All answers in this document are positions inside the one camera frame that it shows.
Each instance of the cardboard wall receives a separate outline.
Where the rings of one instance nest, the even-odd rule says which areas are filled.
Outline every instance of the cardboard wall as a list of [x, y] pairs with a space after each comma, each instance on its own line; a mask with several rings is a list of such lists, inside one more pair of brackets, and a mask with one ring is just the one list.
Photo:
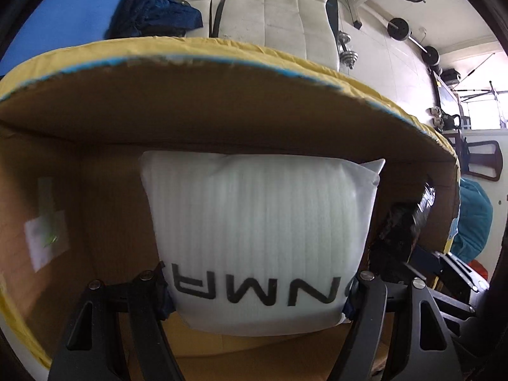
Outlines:
[[[424, 247], [444, 249], [458, 209], [455, 156], [436, 137], [337, 87], [244, 64], [135, 61], [57, 75], [5, 98], [0, 121], [0, 273], [49, 355], [87, 282], [130, 281], [158, 262], [144, 150], [385, 158], [369, 239], [392, 203], [420, 200], [427, 176], [436, 202]], [[70, 250], [34, 273], [23, 225], [38, 216], [37, 179], [48, 176]], [[347, 332], [222, 337], [177, 317], [164, 328], [189, 381], [326, 379]], [[135, 372], [128, 329], [124, 339]]]

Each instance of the white foam bag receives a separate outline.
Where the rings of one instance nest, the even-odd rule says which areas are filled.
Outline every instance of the white foam bag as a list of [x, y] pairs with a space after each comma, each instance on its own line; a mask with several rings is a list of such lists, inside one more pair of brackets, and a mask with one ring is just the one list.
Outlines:
[[153, 151], [142, 181], [177, 312], [264, 336], [343, 319], [384, 160]]

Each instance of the white tile wall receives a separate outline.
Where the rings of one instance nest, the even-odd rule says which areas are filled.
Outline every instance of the white tile wall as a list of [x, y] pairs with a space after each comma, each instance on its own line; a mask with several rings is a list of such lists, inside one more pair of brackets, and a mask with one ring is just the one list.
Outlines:
[[339, 27], [351, 36], [351, 47], [358, 52], [353, 70], [341, 65], [340, 71], [430, 124], [432, 117], [427, 110], [434, 106], [434, 96], [420, 49], [409, 40], [392, 39], [386, 29], [387, 20], [366, 6], [359, 9], [362, 28], [355, 29], [345, 0], [338, 1]]

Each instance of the metal screw head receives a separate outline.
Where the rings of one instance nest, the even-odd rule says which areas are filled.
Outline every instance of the metal screw head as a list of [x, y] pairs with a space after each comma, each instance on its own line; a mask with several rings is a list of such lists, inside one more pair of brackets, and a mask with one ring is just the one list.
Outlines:
[[153, 271], [150, 271], [150, 270], [147, 270], [147, 271], [143, 271], [141, 272], [141, 274], [139, 275], [139, 279], [141, 281], [149, 281], [153, 278]]
[[91, 290], [98, 290], [101, 287], [101, 282], [98, 279], [93, 280], [88, 284]]
[[362, 271], [360, 272], [360, 278], [364, 281], [372, 281], [374, 279], [374, 274], [370, 271]]
[[425, 282], [423, 282], [420, 278], [415, 278], [413, 279], [413, 286], [418, 290], [422, 290], [425, 288]]
[[358, 60], [358, 53], [352, 50], [344, 50], [339, 54], [339, 60], [352, 70]]

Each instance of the cardboard box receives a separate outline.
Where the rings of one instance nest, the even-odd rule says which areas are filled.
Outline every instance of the cardboard box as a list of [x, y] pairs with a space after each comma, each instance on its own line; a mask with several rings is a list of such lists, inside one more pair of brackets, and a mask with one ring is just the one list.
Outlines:
[[[190, 40], [163, 40], [161, 47], [167, 53], [177, 52], [178, 44], [185, 50], [217, 45]], [[303, 60], [274, 57], [273, 50], [237, 44], [227, 61], [202, 53], [199, 60], [153, 58], [150, 50], [161, 40], [147, 41], [130, 42], [135, 60], [126, 50], [123, 60], [97, 61], [94, 44], [112, 42], [58, 50], [64, 63], [82, 66], [45, 74], [41, 68], [48, 65], [65, 69], [48, 60], [52, 52], [0, 82], [0, 274], [49, 356], [88, 282], [130, 281], [158, 262], [138, 164], [145, 150], [305, 154], [358, 163], [385, 158], [370, 236], [393, 202], [419, 201], [430, 176], [436, 201], [420, 243], [445, 250], [458, 211], [458, 169], [430, 128], [360, 83]], [[139, 57], [143, 48], [150, 55]], [[246, 63], [242, 51], [257, 58]], [[24, 228], [40, 216], [41, 178], [52, 179], [69, 249], [35, 272]], [[174, 316], [164, 328], [189, 381], [313, 381], [326, 379], [349, 327], [240, 338], [193, 331]], [[139, 373], [127, 330], [124, 338], [131, 371]], [[380, 347], [381, 360], [386, 348]]]

